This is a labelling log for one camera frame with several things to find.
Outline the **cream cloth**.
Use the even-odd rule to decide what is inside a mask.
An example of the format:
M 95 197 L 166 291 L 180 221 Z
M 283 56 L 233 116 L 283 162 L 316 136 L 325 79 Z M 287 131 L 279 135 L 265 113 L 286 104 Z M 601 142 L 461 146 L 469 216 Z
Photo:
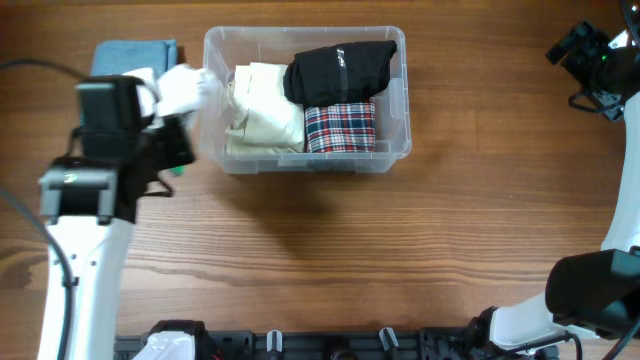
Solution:
M 234 120 L 227 127 L 230 155 L 301 153 L 305 147 L 304 110 L 284 95 L 282 64 L 238 65 L 228 84 Z

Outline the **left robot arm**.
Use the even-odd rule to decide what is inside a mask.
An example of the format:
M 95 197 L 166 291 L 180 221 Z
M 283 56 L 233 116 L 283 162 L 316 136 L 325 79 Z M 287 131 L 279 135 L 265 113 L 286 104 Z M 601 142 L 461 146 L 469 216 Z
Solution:
M 39 180 L 49 275 L 38 356 L 108 359 L 137 202 L 171 197 L 160 174 L 194 162 L 187 129 L 213 86 L 176 67 L 151 82 L 94 76 L 76 86 L 80 124 Z

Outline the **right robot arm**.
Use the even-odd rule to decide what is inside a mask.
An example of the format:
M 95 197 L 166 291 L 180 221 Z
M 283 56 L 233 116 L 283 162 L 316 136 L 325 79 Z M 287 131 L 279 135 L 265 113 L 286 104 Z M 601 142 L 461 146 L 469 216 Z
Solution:
M 616 358 L 639 336 L 639 19 L 615 38 L 583 21 L 547 52 L 581 88 L 570 107 L 625 127 L 625 155 L 609 230 L 595 252 L 559 260 L 542 293 L 474 318 L 459 342 L 464 359 L 549 359 L 561 342 L 583 358 L 586 340 L 613 341 Z

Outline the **blue denim jeans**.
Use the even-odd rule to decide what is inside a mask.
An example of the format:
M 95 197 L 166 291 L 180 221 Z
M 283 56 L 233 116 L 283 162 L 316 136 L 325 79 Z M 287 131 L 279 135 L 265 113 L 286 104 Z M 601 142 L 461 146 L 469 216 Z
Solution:
M 178 46 L 169 40 L 110 40 L 95 47 L 90 74 L 119 75 L 140 68 L 151 68 L 160 76 L 178 62 Z

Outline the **black garment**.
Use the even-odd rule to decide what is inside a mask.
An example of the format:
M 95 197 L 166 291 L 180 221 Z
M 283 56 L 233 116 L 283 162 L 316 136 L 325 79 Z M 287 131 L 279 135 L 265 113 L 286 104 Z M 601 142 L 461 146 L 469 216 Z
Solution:
M 386 40 L 299 52 L 285 70 L 284 95 L 305 107 L 363 102 L 387 88 L 396 51 L 396 42 Z

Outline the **plaid shirt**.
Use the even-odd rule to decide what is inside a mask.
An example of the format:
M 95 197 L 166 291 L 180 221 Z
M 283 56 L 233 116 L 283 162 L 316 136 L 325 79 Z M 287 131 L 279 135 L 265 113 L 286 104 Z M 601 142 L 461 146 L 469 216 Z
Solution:
M 375 149 L 374 98 L 328 107 L 308 107 L 304 116 L 306 151 L 309 153 L 363 153 Z

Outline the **white t-shirt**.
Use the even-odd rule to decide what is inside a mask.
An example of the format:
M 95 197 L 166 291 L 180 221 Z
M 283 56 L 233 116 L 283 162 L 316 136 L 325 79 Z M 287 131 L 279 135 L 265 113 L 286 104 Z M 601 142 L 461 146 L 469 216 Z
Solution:
M 221 85 L 216 75 L 186 64 L 176 65 L 159 77 L 152 68 L 139 68 L 125 73 L 142 81 L 137 85 L 144 129 L 164 126 L 164 118 L 176 116 L 183 128 L 192 130 L 205 103 Z

